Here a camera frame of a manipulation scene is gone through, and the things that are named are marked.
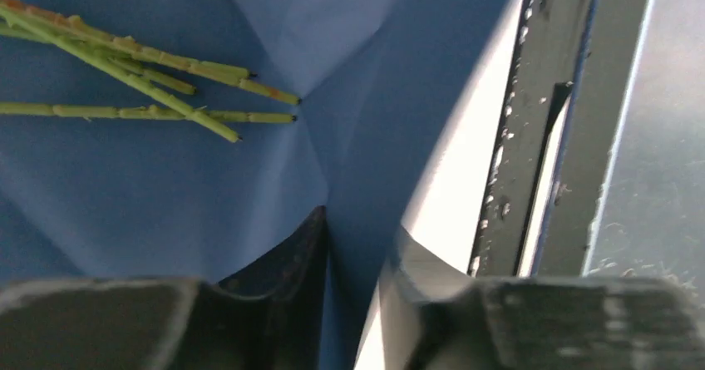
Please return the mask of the blue wrapping paper sheet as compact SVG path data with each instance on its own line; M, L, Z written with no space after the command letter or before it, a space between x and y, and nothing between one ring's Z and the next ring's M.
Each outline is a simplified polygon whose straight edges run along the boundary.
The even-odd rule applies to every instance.
M349 369L382 261L509 0L22 0L302 98L232 143L190 121L1 119L1 279L217 282L317 205L321 369Z

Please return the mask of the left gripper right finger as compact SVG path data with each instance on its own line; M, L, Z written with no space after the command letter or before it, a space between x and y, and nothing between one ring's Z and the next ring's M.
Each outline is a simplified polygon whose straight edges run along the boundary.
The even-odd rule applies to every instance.
M358 369L701 369L704 324L637 277L471 277L399 229Z

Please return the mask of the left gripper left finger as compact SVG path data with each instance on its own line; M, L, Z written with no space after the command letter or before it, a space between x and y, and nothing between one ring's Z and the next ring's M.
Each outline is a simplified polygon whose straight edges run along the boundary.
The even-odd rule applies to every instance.
M30 279L1 287L4 369L315 369L325 209L216 284L191 277Z

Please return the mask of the pink flower bunch stem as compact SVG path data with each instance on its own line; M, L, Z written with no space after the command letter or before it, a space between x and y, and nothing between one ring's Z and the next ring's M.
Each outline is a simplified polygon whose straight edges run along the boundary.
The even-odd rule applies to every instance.
M222 123L287 124L293 123L298 119L295 115L287 113L221 110L203 110L203 112L212 119ZM154 105L147 107L73 106L14 101L1 102L1 115L154 121L182 121L185 119L185 117L177 111Z

